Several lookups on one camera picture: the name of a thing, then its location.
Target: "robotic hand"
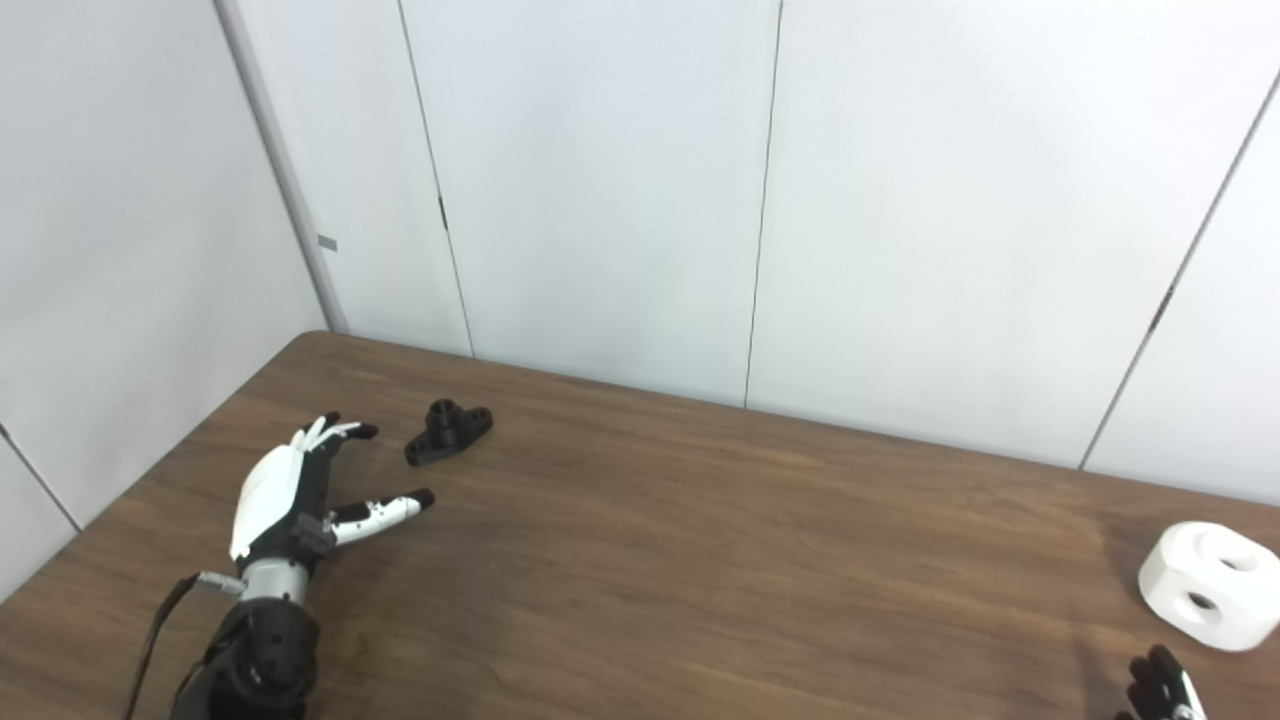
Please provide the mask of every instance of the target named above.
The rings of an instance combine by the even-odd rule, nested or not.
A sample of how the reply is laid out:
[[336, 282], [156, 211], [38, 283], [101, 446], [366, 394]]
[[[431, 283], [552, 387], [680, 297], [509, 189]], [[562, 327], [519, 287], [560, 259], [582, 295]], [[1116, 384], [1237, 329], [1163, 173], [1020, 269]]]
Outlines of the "robotic hand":
[[[1134, 657], [1129, 673], [1129, 702], [1142, 720], [1207, 720], [1196, 685], [1167, 647], [1157, 644], [1147, 657]], [[1115, 720], [1134, 719], [1119, 712]]]
[[[316, 680], [320, 628], [303, 602], [316, 565], [333, 547], [385, 530], [435, 501], [422, 488], [325, 509], [334, 455], [346, 441], [375, 434], [374, 425], [339, 424], [338, 414], [330, 413], [268, 452], [250, 471], [232, 530], [230, 557], [239, 579], [202, 573], [184, 580], [187, 588], [202, 580], [239, 598], [178, 689], [172, 720], [301, 720], [305, 715]], [[161, 606], [159, 621], [183, 592], [179, 583]], [[150, 644], [140, 671], [148, 657]], [[131, 714], [132, 702], [125, 717]]]

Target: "white block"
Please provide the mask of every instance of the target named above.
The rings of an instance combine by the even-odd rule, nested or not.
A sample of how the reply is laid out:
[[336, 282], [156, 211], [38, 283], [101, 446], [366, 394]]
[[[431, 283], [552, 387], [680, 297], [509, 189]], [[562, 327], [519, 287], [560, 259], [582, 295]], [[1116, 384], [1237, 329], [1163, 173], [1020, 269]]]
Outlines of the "white block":
[[1219, 650], [1252, 650], [1280, 623], [1280, 559], [1213, 523], [1165, 530], [1138, 585], [1156, 615]]

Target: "black 3d-printed part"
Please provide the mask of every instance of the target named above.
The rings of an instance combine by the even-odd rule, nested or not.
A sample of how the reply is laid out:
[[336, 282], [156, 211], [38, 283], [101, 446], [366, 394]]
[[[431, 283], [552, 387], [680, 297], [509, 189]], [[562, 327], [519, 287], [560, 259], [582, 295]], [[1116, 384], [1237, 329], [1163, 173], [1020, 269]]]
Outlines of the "black 3d-printed part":
[[490, 428], [493, 413], [488, 407], [463, 410], [447, 397], [436, 400], [426, 411], [426, 429], [404, 446], [404, 459], [417, 466], [453, 457]]

